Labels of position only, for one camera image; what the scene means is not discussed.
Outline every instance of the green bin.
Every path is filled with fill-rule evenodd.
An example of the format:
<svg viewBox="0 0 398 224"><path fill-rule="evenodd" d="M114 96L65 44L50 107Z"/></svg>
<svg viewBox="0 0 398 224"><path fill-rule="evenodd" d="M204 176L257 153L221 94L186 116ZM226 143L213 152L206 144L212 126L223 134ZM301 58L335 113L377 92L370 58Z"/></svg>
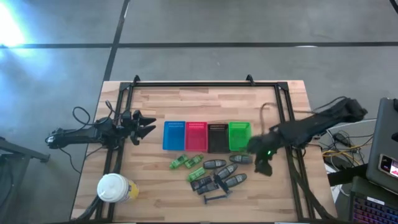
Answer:
<svg viewBox="0 0 398 224"><path fill-rule="evenodd" d="M249 122L229 122L229 150L246 151L246 146L251 137Z"/></svg>

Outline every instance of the sunlight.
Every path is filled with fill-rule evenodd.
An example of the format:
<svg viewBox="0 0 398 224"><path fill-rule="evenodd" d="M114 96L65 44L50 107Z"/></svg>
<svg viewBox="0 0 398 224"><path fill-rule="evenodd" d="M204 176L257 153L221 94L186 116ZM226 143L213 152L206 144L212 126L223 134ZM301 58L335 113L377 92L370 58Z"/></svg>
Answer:
<svg viewBox="0 0 398 224"><path fill-rule="evenodd" d="M23 44L25 39L17 22L12 18L7 6L0 2L0 44L15 47Z"/></svg>

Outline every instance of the white cup lid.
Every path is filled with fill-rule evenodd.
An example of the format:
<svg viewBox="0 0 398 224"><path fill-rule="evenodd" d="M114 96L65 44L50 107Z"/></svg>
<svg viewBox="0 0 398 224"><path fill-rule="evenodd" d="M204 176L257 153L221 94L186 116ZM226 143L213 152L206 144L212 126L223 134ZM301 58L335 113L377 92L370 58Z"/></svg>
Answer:
<svg viewBox="0 0 398 224"><path fill-rule="evenodd" d="M98 182L97 194L105 202L117 202L126 191L124 178L119 174L105 174Z"/></svg>

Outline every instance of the plastic bin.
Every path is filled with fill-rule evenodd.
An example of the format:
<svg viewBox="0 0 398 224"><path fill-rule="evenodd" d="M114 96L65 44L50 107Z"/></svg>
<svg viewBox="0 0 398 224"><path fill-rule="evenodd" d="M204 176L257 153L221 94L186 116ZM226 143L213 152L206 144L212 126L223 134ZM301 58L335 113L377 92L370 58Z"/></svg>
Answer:
<svg viewBox="0 0 398 224"><path fill-rule="evenodd" d="M183 151L185 148L185 121L165 121L163 150Z"/></svg>
<svg viewBox="0 0 398 224"><path fill-rule="evenodd" d="M207 152L207 122L187 122L185 150Z"/></svg>
<svg viewBox="0 0 398 224"><path fill-rule="evenodd" d="M208 124L208 152L229 153L228 124Z"/></svg>
<svg viewBox="0 0 398 224"><path fill-rule="evenodd" d="M249 122L229 122L229 150L246 151L246 146L251 137Z"/></svg>

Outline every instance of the desk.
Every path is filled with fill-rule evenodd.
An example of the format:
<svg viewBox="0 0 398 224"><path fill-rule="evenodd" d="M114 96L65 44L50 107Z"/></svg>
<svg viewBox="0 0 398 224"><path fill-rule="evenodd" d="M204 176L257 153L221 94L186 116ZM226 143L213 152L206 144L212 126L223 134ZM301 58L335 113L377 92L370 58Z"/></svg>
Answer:
<svg viewBox="0 0 398 224"><path fill-rule="evenodd" d="M116 105L120 82L104 82L96 118L108 115L105 101ZM295 110L309 110L303 81L288 81ZM134 88L132 110L141 110L144 116L155 117L157 126L134 146L128 139L124 148L121 175L139 186L136 200L116 204L114 222L273 222L296 221L289 170L284 150L271 161L271 177L254 173L254 165L241 165L235 174L246 173L248 179L231 190L227 199L204 205L203 196L192 192L185 180L199 167L188 170L180 167L169 170L169 164L182 153L189 157L195 152L164 151L162 138L164 121L207 121L227 123L248 121L252 134L260 133L259 108L265 102L275 103L275 92L269 87L145 87ZM277 108L265 107L266 129L280 123ZM307 114L295 114L296 119ZM98 148L91 144L87 153ZM204 154L204 161L225 159L229 154ZM106 150L92 154L84 163L76 194L72 218L78 217L96 195L96 184L103 175ZM308 147L304 157L310 188L320 203L332 215L336 210L330 192L322 155L317 147ZM209 197L223 194L222 190L208 193ZM306 211L303 194L301 201Z"/></svg>

